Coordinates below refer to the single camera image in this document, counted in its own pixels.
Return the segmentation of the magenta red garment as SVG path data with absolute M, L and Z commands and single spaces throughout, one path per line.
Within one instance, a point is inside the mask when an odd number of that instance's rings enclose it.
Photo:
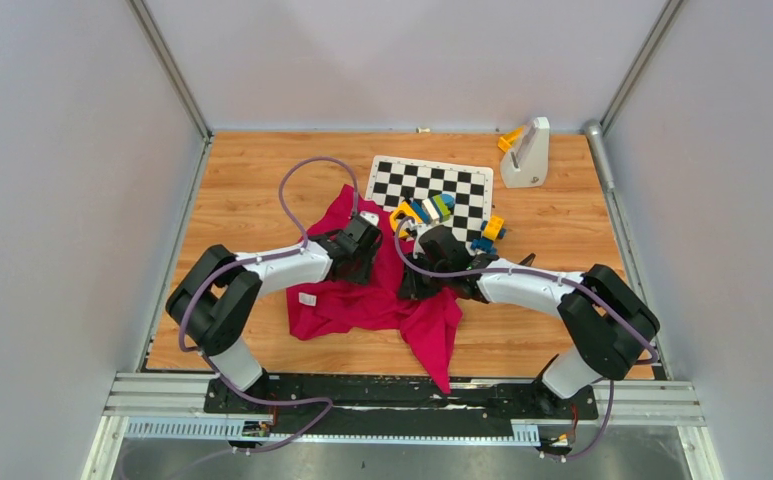
M 358 206 L 378 216 L 384 235 L 369 282 L 324 281 L 287 289 L 289 332 L 310 340 L 353 328 L 397 330 L 436 386 L 449 394 L 449 365 L 463 318 L 456 296 L 443 290 L 424 300 L 399 298 L 404 263 L 393 245 L 389 214 L 362 198 Z

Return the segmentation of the black frame box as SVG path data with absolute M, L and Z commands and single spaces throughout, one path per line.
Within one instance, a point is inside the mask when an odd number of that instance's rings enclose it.
M 521 261 L 518 262 L 520 266 L 525 267 L 531 267 L 533 265 L 533 262 L 535 261 L 536 254 L 534 252 L 531 252 L 526 257 L 524 257 Z

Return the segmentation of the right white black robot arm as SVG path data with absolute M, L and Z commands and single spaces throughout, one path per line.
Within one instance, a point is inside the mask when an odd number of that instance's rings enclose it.
M 622 380 L 636 365 L 658 361 L 653 344 L 659 320 L 612 268 L 595 264 L 585 272 L 535 268 L 529 258 L 515 263 L 496 254 L 470 255 L 450 228 L 422 227 L 405 218 L 394 228 L 414 239 L 405 264 L 405 287 L 424 297 L 448 290 L 484 304 L 506 304 L 562 321 L 572 346 L 554 356 L 531 383 L 529 395 L 546 417 L 558 417 L 573 397 L 593 383 Z

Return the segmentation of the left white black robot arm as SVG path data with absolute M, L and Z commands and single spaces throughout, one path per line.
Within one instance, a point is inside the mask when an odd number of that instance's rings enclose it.
M 232 384 L 230 400 L 245 413 L 268 400 L 265 371 L 242 339 L 256 301 L 303 284 L 344 280 L 366 284 L 382 244 L 378 217 L 352 216 L 342 229 L 285 249 L 234 253 L 209 247 L 170 294 L 166 313 Z

